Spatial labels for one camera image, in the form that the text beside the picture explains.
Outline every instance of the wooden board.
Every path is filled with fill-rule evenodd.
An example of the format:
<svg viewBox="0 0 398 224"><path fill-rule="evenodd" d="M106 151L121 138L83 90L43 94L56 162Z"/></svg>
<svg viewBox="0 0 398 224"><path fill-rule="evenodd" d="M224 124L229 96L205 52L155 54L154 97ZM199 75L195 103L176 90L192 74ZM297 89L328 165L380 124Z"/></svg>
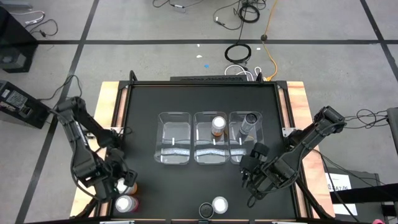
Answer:
<svg viewBox="0 0 398 224"><path fill-rule="evenodd" d="M289 87L289 98L290 104L292 105L293 117L295 121L296 128L303 129L312 123L312 116L310 108L308 105L307 95L305 93L305 88L303 82L287 82ZM99 93L98 103L94 115L94 119L104 126L110 127L112 122L113 111L116 102L116 95L118 93L119 82L103 82L101 91ZM116 126L121 126L121 120L123 118L124 102L126 99L127 91L123 91L121 97L121 105L118 113L118 120L116 121ZM284 117L285 125L290 126L289 119L287 117L287 108L285 105L283 91L279 92L281 98L282 114ZM91 149L95 150L98 145L95 140L90 140ZM104 150L100 152L100 156L104 156ZM303 160L305 178L307 180L307 185L316 200L325 211L331 216L335 216L333 210L333 204L330 199L329 190L327 187L325 172L323 170L322 160L316 152L309 153ZM305 204L303 201L303 195L298 187L298 203L300 207L301 217L306 217ZM73 201L71 216L79 214L86 204L90 201L90 197L84 194L81 190L77 189L75 194L75 199ZM101 215L105 215L105 211L108 205L102 206Z"/></svg>

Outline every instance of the clear plastic bin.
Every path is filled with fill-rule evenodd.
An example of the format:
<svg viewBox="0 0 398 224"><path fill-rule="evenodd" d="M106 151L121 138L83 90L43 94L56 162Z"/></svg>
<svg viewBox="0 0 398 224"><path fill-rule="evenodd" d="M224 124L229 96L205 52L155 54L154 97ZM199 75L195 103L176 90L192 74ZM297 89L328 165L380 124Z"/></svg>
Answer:
<svg viewBox="0 0 398 224"><path fill-rule="evenodd" d="M191 152L191 115L163 112L157 120L155 160L163 164L187 164Z"/></svg>
<svg viewBox="0 0 398 224"><path fill-rule="evenodd" d="M242 122L247 114L252 113L256 115L257 122L248 134L240 132ZM229 152L231 154L231 162L239 164L242 156L250 153L254 148L255 143L264 143L262 135L262 115L259 112L253 111L237 111L229 114Z"/></svg>
<svg viewBox="0 0 398 224"><path fill-rule="evenodd" d="M224 112L199 112L193 116L194 158L199 164L223 164L229 159L227 125L221 136L211 133L211 122L217 116L228 122Z"/></svg>

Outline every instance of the floor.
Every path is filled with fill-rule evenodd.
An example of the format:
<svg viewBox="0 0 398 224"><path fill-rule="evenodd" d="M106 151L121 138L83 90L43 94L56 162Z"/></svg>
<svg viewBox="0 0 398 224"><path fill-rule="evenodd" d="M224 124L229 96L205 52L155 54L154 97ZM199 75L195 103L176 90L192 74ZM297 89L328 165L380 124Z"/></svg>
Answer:
<svg viewBox="0 0 398 224"><path fill-rule="evenodd" d="M230 64L224 51L239 36L238 30L226 30L212 19L217 8L232 0L204 0L186 8L185 14L167 4L154 8L150 0L29 2L35 10L45 11L46 19L55 19L59 32L47 39L34 34L42 41L30 72L0 71L0 79L46 98L74 74L91 114L101 83L126 80L132 69L139 80L222 75ZM173 0L193 2L197 0ZM260 20L245 24L241 37L252 48L247 67L260 66L265 74L272 74L274 67L258 40L273 3L267 0ZM303 81L312 114L325 105L345 116L361 108L381 111L397 106L397 10L395 0L279 1L267 45L279 68L275 80ZM231 8L217 16L228 27L240 23ZM16 17L20 22L31 19ZM53 32L54 26L42 29ZM234 49L231 55L242 57L244 50ZM75 81L64 92L78 94ZM45 103L53 106L59 96ZM75 186L68 171L72 152L63 129L55 123L38 130L0 121L0 142L1 223L68 218ZM385 183L398 182L398 155L389 126L346 129L324 140L320 149L349 170L378 173Z"/></svg>

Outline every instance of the gray floor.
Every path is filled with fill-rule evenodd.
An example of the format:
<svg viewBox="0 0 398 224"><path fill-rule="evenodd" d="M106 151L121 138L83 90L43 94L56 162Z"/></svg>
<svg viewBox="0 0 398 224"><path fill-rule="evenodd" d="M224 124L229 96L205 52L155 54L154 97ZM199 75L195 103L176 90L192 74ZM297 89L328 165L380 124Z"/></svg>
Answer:
<svg viewBox="0 0 398 224"><path fill-rule="evenodd" d="M228 31L213 22L213 12L234 1L205 0L187 8L185 14L165 5L152 7L149 0L99 0L88 40L236 39L239 31ZM189 4L195 0L174 0ZM58 22L59 33L48 39L78 40L93 0L31 1L35 10L46 12ZM273 1L261 11L260 21L245 24L242 39L258 39L264 32ZM398 3L395 0L367 0L385 39L398 39ZM218 14L227 26L240 23L232 9ZM17 17L20 22L30 17ZM52 32L53 26L42 28ZM269 28L270 39L376 40L376 35L358 0L279 1ZM66 78L76 45L40 45L29 73L7 74L8 80L32 96L52 95ZM168 80L171 76L222 75L230 64L224 58L227 44L217 45L85 45L75 71L83 86L83 98L94 113L103 81L126 80L134 70L139 80ZM398 57L398 45L388 46ZM262 45L252 44L247 65L272 74L274 67ZM303 81L312 114L331 105L343 115L361 108L386 110L398 105L398 82L379 44L374 45L290 45L268 48L278 63L275 80ZM236 58L241 49L231 52ZM230 74L238 70L231 69ZM78 93L73 83L69 96ZM46 102L53 106L58 97ZM350 126L361 124L352 122ZM14 223L37 162L49 124L41 130L0 121L0 220ZM321 151L351 170L378 173L383 182L398 181L398 155L388 126L346 129L324 140ZM71 149L58 127L45 161L39 183L27 212L26 222L68 218L75 187L69 173Z"/></svg>

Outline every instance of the wooden table frame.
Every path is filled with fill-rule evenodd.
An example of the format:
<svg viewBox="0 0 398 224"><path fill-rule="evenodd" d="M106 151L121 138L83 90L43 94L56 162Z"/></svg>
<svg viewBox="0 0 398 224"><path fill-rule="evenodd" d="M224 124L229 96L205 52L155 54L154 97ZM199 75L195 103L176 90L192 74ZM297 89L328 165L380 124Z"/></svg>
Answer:
<svg viewBox="0 0 398 224"><path fill-rule="evenodd" d="M307 95L303 82L284 82L287 86L286 89L279 89L280 104L282 107L282 114L284 117L285 127L294 126L298 129L304 129L312 123L312 116L307 101ZM99 98L96 106L94 119L102 125L102 127L121 127L123 125L124 105L127 97L127 88L123 89L119 94L119 82L103 82ZM95 139L89 140L91 149L95 150L98 148ZM99 156L105 157L105 150L100 151ZM325 209L325 211L331 216L335 216L333 210L333 204L331 202L330 193L327 187L327 181L325 177L325 171L323 170L323 163L321 157L316 152L310 152L303 160L303 169L305 173L305 180L308 189L314 195L318 203ZM95 193L94 188L90 187L87 189L90 193ZM301 217L308 217L307 208L303 194L301 190L296 186L297 191L297 202ZM76 188L75 198L72 204L72 210L70 216L79 214L86 204L91 200L90 196L83 193L80 189ZM101 210L97 213L101 216L106 215L108 210L108 203L104 203L101 206ZM313 217L318 218L317 214L313 211Z"/></svg>

